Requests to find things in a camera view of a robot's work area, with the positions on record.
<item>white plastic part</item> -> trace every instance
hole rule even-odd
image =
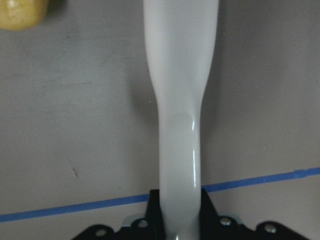
[[[168,240],[199,239],[200,112],[218,0],[144,0],[148,66],[159,113],[160,207]]]

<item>screw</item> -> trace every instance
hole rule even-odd
[[[228,218],[228,217],[222,217],[221,219],[220,219],[220,223],[222,224],[222,225],[224,225],[224,226],[230,226],[231,225],[231,219],[230,218]]]
[[[139,223],[138,223],[138,227],[141,228],[141,229],[144,229],[146,227],[148,227],[148,222],[146,220],[140,220]]]
[[[95,235],[97,237],[103,237],[107,234],[107,231],[105,229],[99,229],[98,231],[95,232]]]
[[[275,234],[277,232],[277,228],[272,224],[266,224],[264,230],[270,234]]]

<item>gray surface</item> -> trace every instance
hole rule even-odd
[[[0,214],[158,187],[142,7],[66,1],[37,27],[0,31]],[[319,21],[319,1],[220,3],[202,106],[203,184],[319,167]],[[291,201],[301,208],[314,195]]]
[[[310,240],[318,240],[319,188],[320,176],[314,176],[214,192],[210,197],[219,214],[232,213],[251,229],[266,220],[274,220]],[[3,222],[0,223],[0,234],[4,240],[70,240],[94,224],[109,225],[117,231],[125,217],[143,213],[145,209],[143,202]]]

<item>yellow object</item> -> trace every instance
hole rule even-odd
[[[23,30],[40,23],[49,0],[0,0],[0,29]]]

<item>blue tape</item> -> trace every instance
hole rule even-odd
[[[320,167],[202,186],[208,193],[320,175]],[[0,223],[146,202],[148,194],[0,215]]]

